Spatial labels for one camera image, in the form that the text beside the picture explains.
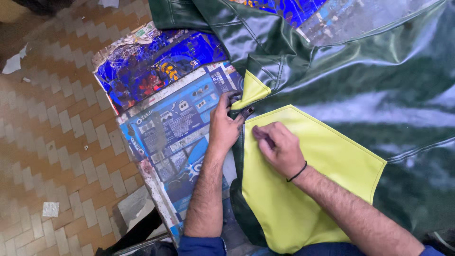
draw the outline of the hairy forearm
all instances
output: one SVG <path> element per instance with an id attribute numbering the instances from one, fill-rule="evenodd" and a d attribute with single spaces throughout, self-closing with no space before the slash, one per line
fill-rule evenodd
<path id="1" fill-rule="evenodd" d="M 311 196 L 365 254 L 418 256 L 424 250 L 407 230 L 312 167 L 294 183 Z"/>
<path id="2" fill-rule="evenodd" d="M 222 230 L 222 166 L 226 154 L 208 148 L 188 206 L 185 235 L 218 237 Z"/>

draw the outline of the black wristband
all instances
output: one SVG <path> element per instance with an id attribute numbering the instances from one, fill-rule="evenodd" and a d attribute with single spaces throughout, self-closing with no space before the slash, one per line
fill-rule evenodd
<path id="1" fill-rule="evenodd" d="M 308 165 L 308 162 L 305 160 L 305 166 L 296 175 L 294 175 L 294 177 L 292 177 L 290 179 L 286 179 L 286 181 L 291 182 L 295 177 L 299 176 L 303 172 L 303 170 L 305 170 L 305 168 L 307 168 L 307 165 Z"/>

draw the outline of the tiled floor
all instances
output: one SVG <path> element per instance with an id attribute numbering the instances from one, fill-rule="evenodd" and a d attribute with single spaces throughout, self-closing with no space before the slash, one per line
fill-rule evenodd
<path id="1" fill-rule="evenodd" d="M 78 0 L 36 28 L 22 69 L 0 76 L 0 256 L 109 247 L 120 238 L 112 207 L 143 184 L 91 57 L 150 21 L 150 9 L 97 2 Z M 44 202 L 59 202 L 59 216 L 42 217 Z"/>

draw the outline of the blue shirt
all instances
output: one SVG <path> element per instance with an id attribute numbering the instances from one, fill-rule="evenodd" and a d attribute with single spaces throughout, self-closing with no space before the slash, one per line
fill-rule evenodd
<path id="1" fill-rule="evenodd" d="M 221 237 L 200 238 L 182 236 L 178 248 L 180 256 L 207 255 L 225 256 L 226 250 Z M 294 253 L 295 256 L 364 256 L 357 246 L 350 243 L 319 243 L 308 245 Z M 420 256 L 444 256 L 431 246 L 425 246 Z"/>

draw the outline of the yellow-green leather panel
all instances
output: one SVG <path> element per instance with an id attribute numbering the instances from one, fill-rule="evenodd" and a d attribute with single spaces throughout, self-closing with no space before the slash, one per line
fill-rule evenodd
<path id="1" fill-rule="evenodd" d="M 246 70 L 245 80 L 243 81 L 243 94 L 242 99 L 234 102 L 231 109 L 241 109 L 249 104 L 265 98 L 271 94 L 272 91 L 268 86 L 255 77 L 250 71 Z"/>
<path id="2" fill-rule="evenodd" d="M 286 182 L 262 156 L 251 129 L 282 122 L 300 139 L 300 148 L 319 172 L 372 204 L 385 160 L 292 105 L 245 123 L 242 194 L 278 253 L 294 253 L 321 242 L 349 241 L 319 205 Z"/>

